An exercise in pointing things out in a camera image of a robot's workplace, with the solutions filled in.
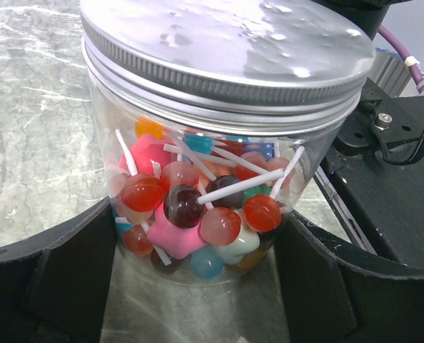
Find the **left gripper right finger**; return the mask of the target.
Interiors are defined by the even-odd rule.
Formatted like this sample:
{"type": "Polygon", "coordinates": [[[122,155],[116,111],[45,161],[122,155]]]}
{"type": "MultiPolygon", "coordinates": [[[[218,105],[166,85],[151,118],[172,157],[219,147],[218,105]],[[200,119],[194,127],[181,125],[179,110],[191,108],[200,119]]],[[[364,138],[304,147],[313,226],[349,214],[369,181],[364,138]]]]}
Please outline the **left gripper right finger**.
{"type": "Polygon", "coordinates": [[[292,212],[275,245],[292,342],[424,342],[424,270],[292,212]]]}

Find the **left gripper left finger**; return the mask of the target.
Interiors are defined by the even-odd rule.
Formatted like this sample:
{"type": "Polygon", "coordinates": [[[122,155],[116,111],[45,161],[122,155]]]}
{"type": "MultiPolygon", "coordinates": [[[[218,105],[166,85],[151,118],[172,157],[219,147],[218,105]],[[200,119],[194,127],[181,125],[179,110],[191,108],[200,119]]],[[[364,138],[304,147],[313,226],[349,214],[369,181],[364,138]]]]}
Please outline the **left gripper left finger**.
{"type": "Polygon", "coordinates": [[[0,342],[99,342],[115,248],[108,198],[0,247],[0,342]]]}

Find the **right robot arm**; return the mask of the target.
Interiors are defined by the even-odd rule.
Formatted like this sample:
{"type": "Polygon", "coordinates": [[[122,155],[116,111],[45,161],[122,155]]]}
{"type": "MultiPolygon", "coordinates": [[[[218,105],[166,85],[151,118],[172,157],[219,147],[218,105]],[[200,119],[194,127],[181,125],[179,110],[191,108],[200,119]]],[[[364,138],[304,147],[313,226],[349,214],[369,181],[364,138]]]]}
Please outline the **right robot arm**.
{"type": "Polygon", "coordinates": [[[374,39],[390,6],[408,0],[314,0],[314,2],[344,16],[374,39]]]}

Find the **clear jar lid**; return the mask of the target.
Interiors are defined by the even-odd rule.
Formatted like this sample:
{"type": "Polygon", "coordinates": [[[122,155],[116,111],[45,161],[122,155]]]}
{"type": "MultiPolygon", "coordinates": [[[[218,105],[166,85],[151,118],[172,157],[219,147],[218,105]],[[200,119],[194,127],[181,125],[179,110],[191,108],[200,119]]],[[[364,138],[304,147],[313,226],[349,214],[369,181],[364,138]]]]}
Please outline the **clear jar lid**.
{"type": "Polygon", "coordinates": [[[313,1],[82,1],[83,52],[111,93],[207,131],[297,136],[356,108],[375,48],[313,1]]]}

